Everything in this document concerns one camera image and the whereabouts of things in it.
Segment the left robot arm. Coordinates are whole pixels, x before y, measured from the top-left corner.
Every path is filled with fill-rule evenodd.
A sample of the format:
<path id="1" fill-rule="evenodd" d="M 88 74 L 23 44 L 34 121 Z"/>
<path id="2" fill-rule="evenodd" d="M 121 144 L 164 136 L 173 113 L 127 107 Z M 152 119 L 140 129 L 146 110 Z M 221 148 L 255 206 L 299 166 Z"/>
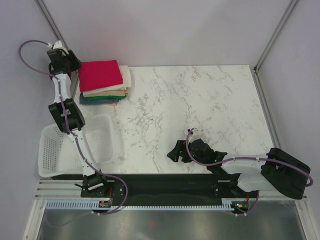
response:
<path id="1" fill-rule="evenodd" d="M 54 83 L 54 102 L 48 106 L 59 130 L 71 139 L 81 162 L 83 180 L 79 186 L 82 198 L 106 196 L 110 185 L 101 175 L 85 134 L 85 119 L 71 94 L 71 75 L 81 67 L 72 50 L 53 48 L 47 51 L 50 59 L 49 76 Z"/>

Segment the folded salmon t shirt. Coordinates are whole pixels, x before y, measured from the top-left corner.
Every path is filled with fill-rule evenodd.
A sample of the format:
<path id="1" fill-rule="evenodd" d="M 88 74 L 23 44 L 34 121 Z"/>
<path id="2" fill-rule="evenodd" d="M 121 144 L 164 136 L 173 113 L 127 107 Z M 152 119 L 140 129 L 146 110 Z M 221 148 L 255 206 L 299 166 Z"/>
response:
<path id="1" fill-rule="evenodd" d="M 118 105 L 119 101 L 120 101 L 119 99 L 111 99 L 108 101 L 108 103 L 106 103 L 106 105 L 116 107 Z"/>

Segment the red t shirt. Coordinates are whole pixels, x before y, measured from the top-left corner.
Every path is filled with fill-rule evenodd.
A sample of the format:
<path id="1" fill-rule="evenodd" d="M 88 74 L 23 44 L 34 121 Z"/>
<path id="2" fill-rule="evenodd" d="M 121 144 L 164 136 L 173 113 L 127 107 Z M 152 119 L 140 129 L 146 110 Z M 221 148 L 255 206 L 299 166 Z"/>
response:
<path id="1" fill-rule="evenodd" d="M 117 60 L 83 61 L 79 73 L 79 89 L 89 92 L 124 84 Z"/>

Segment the left aluminium frame post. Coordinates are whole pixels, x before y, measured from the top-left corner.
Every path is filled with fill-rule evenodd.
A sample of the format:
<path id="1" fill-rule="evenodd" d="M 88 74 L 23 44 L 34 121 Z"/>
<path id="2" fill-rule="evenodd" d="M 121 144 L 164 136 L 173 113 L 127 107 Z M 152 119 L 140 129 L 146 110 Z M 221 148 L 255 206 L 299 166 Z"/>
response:
<path id="1" fill-rule="evenodd" d="M 67 50 L 70 50 L 68 48 L 67 44 L 65 43 L 65 40 L 64 40 L 60 30 L 58 29 L 58 26 L 56 25 L 48 7 L 46 6 L 45 1 L 44 0 L 35 0 L 35 3 L 37 4 L 40 12 L 42 13 L 46 22 L 48 23 L 55 38 L 59 41 L 62 41 L 62 44 L 67 48 Z"/>

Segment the right aluminium frame post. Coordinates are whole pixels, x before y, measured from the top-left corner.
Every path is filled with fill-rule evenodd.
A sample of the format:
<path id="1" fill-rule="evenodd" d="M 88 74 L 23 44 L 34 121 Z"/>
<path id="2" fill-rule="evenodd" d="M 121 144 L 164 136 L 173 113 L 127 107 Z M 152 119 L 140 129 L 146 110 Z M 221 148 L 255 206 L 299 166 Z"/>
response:
<path id="1" fill-rule="evenodd" d="M 289 21 L 289 18 L 293 14 L 294 10 L 296 9 L 297 5 L 299 4 L 299 0 L 291 0 L 286 7 L 285 11 L 283 12 L 280 20 L 278 21 L 274 31 L 272 32 L 265 48 L 263 49 L 257 63 L 254 65 L 253 72 L 257 75 L 258 71 L 262 67 L 263 63 L 265 62 L 270 50 L 272 49 L 273 45 L 275 44 L 276 40 L 278 39 L 279 35 L 281 34 L 282 30 L 284 29 L 286 23 Z"/>

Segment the folded green t shirt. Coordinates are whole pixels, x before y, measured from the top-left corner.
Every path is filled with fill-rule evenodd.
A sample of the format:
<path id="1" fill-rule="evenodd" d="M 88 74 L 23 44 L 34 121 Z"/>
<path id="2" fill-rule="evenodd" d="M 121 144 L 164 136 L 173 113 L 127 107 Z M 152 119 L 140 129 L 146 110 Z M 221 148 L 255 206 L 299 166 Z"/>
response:
<path id="1" fill-rule="evenodd" d="M 97 101 L 97 100 L 122 100 L 125 99 L 127 96 L 116 96 L 116 95 L 109 95 L 109 96 L 91 96 L 85 97 L 88 101 Z"/>

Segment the white plastic basket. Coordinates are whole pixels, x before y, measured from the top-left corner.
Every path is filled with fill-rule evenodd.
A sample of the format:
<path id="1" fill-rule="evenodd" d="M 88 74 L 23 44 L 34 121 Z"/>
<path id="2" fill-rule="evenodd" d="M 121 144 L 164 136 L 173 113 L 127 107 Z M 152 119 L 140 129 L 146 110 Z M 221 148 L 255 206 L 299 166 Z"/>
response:
<path id="1" fill-rule="evenodd" d="M 103 166 L 115 157 L 114 126 L 108 114 L 90 116 L 85 120 L 85 136 L 95 162 Z M 38 173 L 43 178 L 58 175 L 81 175 L 79 160 L 72 140 L 56 124 L 46 126 L 40 136 Z"/>

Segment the aluminium frame post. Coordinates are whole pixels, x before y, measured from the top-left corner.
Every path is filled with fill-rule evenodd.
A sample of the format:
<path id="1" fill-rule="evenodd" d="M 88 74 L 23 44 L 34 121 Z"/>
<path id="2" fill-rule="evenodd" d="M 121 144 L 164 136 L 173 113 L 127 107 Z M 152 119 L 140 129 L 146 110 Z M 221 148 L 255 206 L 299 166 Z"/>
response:
<path id="1" fill-rule="evenodd" d="M 281 34 L 282 30 L 284 29 L 286 23 L 289 21 L 289 18 L 293 14 L 294 10 L 296 9 L 297 5 L 299 4 L 299 0 L 291 0 L 286 7 L 285 11 L 283 12 L 280 20 L 278 21 L 274 31 L 272 32 L 265 48 L 263 49 L 257 63 L 254 65 L 253 72 L 257 75 L 258 71 L 262 67 L 263 63 L 265 62 L 270 50 L 272 49 L 273 45 L 275 44 L 276 40 L 278 39 L 279 35 Z"/>
<path id="2" fill-rule="evenodd" d="M 65 40 L 64 40 L 60 30 L 58 29 L 58 26 L 56 25 L 48 7 L 46 6 L 45 1 L 44 0 L 35 0 L 35 3 L 37 4 L 40 12 L 42 13 L 46 22 L 48 23 L 55 38 L 59 41 L 62 41 L 62 44 L 67 48 L 67 50 L 70 50 L 68 48 L 67 44 L 65 43 Z"/>

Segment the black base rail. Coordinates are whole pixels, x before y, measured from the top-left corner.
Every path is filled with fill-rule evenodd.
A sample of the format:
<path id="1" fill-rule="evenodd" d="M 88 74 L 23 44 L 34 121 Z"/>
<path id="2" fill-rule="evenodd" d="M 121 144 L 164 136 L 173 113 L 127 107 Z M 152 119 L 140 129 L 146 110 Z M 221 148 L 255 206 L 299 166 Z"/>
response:
<path id="1" fill-rule="evenodd" d="M 256 191 L 234 195 L 229 179 L 212 173 L 202 174 L 116 174 L 106 177 L 107 193 L 112 203 L 124 206 L 126 202 L 158 204 L 212 204 L 223 199 L 253 199 Z"/>

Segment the folded white t shirt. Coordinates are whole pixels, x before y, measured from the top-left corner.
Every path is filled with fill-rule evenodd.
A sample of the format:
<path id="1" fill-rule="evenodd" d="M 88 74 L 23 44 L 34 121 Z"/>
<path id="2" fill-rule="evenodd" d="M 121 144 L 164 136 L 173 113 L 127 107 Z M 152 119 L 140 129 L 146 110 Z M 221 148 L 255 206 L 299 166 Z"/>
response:
<path id="1" fill-rule="evenodd" d="M 131 77 L 129 67 L 127 65 L 121 65 L 119 67 L 119 69 L 120 69 L 122 79 L 123 79 L 122 84 L 110 86 L 110 87 L 99 88 L 97 90 L 91 90 L 91 91 L 99 92 L 99 91 L 107 91 L 107 90 L 125 90 L 125 89 L 131 88 L 132 87 L 132 77 Z"/>

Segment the folded beige t shirt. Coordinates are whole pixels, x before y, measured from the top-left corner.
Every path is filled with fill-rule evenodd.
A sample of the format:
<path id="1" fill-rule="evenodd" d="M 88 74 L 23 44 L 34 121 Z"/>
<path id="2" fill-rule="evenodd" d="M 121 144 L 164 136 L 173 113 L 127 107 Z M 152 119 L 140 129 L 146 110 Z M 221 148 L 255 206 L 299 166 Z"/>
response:
<path id="1" fill-rule="evenodd" d="M 129 91 L 127 89 L 117 89 L 117 90 L 101 90 L 101 91 L 86 91 L 83 93 L 83 96 L 86 98 L 89 97 L 125 97 Z"/>

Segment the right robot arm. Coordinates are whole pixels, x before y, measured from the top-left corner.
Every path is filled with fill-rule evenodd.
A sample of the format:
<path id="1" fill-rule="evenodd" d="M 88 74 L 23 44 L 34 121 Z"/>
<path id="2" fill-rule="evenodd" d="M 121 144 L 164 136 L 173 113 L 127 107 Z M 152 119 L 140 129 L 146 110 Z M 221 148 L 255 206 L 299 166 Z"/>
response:
<path id="1" fill-rule="evenodd" d="M 197 163 L 217 177 L 229 180 L 229 191 L 235 197 L 255 191 L 278 191 L 294 200 L 303 198 L 313 184 L 309 166 L 279 148 L 251 156 L 231 156 L 213 150 L 202 139 L 178 140 L 167 153 L 173 162 Z"/>

